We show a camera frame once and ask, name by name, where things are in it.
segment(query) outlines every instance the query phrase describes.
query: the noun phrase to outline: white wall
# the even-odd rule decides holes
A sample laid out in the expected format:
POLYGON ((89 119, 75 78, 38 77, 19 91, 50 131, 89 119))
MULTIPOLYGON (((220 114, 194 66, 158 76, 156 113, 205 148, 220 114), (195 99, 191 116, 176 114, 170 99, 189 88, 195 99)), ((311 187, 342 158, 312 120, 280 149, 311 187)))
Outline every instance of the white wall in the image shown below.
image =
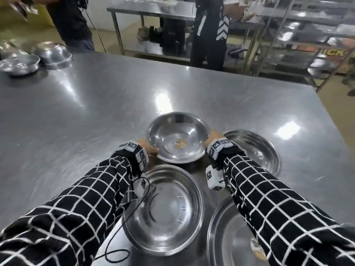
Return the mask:
MULTIPOLYGON (((113 26, 111 13, 107 11, 107 7, 112 4, 118 4, 125 0, 89 0, 89 6, 87 13, 95 25, 96 29, 99 30, 108 30, 114 31, 115 27, 113 26)), ((83 12, 84 17, 86 18, 89 27, 93 27, 88 20, 86 13, 83 12)), ((117 22, 120 30, 123 30, 135 22, 140 21, 140 16, 129 15, 129 14, 120 14, 116 13, 117 22)))

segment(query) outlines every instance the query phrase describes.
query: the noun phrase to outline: stainless steel table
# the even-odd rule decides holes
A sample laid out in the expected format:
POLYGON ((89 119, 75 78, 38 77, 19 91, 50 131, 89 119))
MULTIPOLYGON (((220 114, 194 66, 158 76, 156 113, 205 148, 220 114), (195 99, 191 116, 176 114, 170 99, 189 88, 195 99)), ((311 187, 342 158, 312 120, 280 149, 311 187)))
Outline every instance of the stainless steel table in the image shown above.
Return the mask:
MULTIPOLYGON (((111 12, 112 20, 115 26, 115 31, 117 35, 118 45, 122 55, 125 52, 139 53, 150 56, 159 56, 168 59, 177 59, 181 61, 190 61, 191 48, 186 45, 186 50, 184 53, 178 55, 165 53, 162 48, 157 43, 152 43, 149 41, 136 41, 131 42, 126 48, 123 47, 121 33, 118 27, 116 13, 124 14, 135 14, 140 15, 141 24, 144 27, 144 16, 161 17, 169 19, 180 19, 184 21, 194 21, 196 16, 195 4, 192 2, 177 1, 174 6, 167 6, 161 3, 154 3, 147 0, 135 0, 135 1, 124 1, 111 7, 107 8, 107 11, 111 12)), ((254 30, 253 38, 250 42, 249 50, 246 54, 246 58, 243 62, 242 73, 247 73, 251 65, 251 52, 253 51, 257 40, 260 40, 260 30, 264 27, 264 22, 261 17, 253 17, 248 22, 231 22, 230 28, 254 30)), ((237 60, 229 57, 226 54, 225 67, 234 67, 237 64, 237 60)))
MULTIPOLYGON (((144 136, 151 120, 170 111, 193 113, 221 131, 245 129, 265 137, 280 155, 282 181, 339 222, 355 223, 355 168, 311 87, 76 52, 72 65, 59 71, 40 70, 23 79, 0 74, 0 227, 74 183, 119 143, 144 136)), ((159 163, 151 159, 150 165, 159 163)), ((134 250, 122 230, 110 247, 132 250, 121 265, 207 265, 208 224, 228 196, 208 189, 207 165, 204 157, 181 166, 206 202, 193 243, 156 258, 134 250)), ((104 259, 99 264, 109 265, 104 259)))

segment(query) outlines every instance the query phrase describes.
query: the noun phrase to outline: shelving unit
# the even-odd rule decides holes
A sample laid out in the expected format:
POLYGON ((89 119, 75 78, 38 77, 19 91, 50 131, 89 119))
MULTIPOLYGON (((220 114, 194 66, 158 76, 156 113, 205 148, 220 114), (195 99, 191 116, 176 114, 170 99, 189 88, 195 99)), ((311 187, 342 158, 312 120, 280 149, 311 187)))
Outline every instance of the shelving unit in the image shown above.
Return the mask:
POLYGON ((273 13, 253 58, 255 76, 301 77, 320 91, 355 51, 355 0, 276 0, 267 9, 273 13))

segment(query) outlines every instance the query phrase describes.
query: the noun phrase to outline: pants with white stripe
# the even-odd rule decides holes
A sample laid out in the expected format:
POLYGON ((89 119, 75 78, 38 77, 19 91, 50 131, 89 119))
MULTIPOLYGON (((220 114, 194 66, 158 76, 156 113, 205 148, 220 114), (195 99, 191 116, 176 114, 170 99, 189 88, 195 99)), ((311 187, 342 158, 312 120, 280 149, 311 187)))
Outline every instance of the pants with white stripe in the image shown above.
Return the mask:
POLYGON ((192 66, 201 67, 207 59, 208 69, 222 70, 227 50, 228 26, 229 19, 223 13, 207 14, 197 8, 190 56, 192 66))

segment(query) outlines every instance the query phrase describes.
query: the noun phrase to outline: black and white checkered sleeve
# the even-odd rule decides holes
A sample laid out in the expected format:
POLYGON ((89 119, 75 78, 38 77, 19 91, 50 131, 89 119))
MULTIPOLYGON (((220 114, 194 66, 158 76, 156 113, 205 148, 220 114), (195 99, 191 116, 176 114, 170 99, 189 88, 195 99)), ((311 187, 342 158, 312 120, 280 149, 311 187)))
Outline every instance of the black and white checkered sleeve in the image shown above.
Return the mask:
POLYGON ((354 265, 355 233, 245 155, 224 160, 233 200, 271 266, 354 265))
MULTIPOLYGON (((138 156, 141 151, 146 154, 137 143, 136 147, 138 156)), ((135 153, 119 150, 55 198, 3 229, 0 266, 91 265, 134 196, 131 172, 142 171, 129 158, 135 153)))

